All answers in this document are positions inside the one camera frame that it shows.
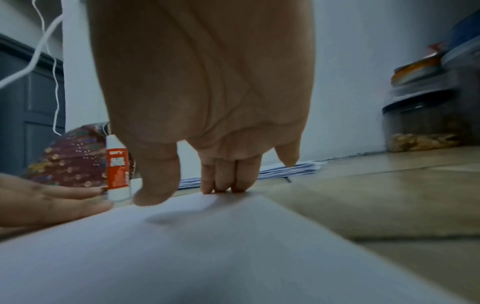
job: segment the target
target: jar lid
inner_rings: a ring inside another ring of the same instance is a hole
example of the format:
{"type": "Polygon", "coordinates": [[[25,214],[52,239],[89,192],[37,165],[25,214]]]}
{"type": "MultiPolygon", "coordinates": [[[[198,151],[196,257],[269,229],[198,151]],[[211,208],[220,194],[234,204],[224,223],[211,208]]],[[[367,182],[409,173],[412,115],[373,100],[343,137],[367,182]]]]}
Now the jar lid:
{"type": "Polygon", "coordinates": [[[435,92],[429,92],[423,95],[414,96],[411,98],[403,99],[388,106],[382,108],[381,112],[383,115],[391,111],[395,111],[401,108],[410,107],[418,103],[422,103],[425,106],[437,106],[442,104],[455,96],[455,90],[441,90],[435,92]]]}

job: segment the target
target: food in jar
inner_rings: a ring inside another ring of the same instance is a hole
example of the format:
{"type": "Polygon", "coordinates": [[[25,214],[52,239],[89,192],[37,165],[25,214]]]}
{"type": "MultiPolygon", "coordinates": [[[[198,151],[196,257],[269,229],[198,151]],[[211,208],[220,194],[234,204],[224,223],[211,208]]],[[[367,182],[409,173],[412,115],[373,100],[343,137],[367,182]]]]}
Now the food in jar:
{"type": "Polygon", "coordinates": [[[388,142],[391,152],[426,151],[433,149],[458,147],[460,137],[454,133],[445,134],[393,134],[388,142]]]}

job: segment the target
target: transparent container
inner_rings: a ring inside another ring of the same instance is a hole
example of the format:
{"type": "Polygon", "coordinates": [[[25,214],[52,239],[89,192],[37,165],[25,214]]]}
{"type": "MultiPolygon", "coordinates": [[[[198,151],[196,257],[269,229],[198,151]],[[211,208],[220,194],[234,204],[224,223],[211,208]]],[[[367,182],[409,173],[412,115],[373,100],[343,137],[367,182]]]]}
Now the transparent container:
{"type": "Polygon", "coordinates": [[[424,151],[468,143],[471,126],[460,114],[456,95],[452,89],[428,92],[384,107],[388,150],[424,151]]]}

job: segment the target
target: dark gray door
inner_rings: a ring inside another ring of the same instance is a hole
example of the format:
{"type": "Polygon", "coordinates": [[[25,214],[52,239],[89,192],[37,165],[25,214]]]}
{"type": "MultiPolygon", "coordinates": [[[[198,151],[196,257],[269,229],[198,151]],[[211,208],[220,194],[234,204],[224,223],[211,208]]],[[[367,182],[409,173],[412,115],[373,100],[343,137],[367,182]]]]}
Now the dark gray door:
{"type": "MultiPolygon", "coordinates": [[[[32,50],[12,46],[14,43],[4,41],[0,47],[0,78],[19,71],[30,60],[28,51],[32,50]]],[[[63,134],[65,94],[61,63],[56,75],[60,85],[57,131],[63,134]]],[[[28,76],[0,90],[0,172],[22,174],[58,136],[52,130],[56,108],[52,60],[46,56],[28,76]]]]}

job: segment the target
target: white wall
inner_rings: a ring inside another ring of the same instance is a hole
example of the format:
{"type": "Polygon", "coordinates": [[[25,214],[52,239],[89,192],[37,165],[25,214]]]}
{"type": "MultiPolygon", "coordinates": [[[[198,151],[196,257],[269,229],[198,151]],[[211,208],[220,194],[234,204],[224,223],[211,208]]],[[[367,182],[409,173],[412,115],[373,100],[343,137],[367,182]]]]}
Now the white wall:
{"type": "Polygon", "coordinates": [[[79,0],[62,0],[65,129],[108,121],[90,47],[87,10],[79,0]]]}
{"type": "MultiPolygon", "coordinates": [[[[67,128],[105,121],[85,7],[63,25],[67,128]]],[[[301,159],[338,158],[385,148],[381,108],[396,67],[427,54],[480,0],[313,0],[316,72],[301,159]]],[[[200,175],[195,151],[179,144],[182,178],[200,175]]],[[[273,151],[263,164],[278,162],[273,151]]]]}
{"type": "MultiPolygon", "coordinates": [[[[40,19],[31,4],[19,0],[0,0],[0,33],[32,48],[43,35],[40,19]]],[[[63,59],[60,39],[52,37],[48,44],[52,55],[63,59]]]]}

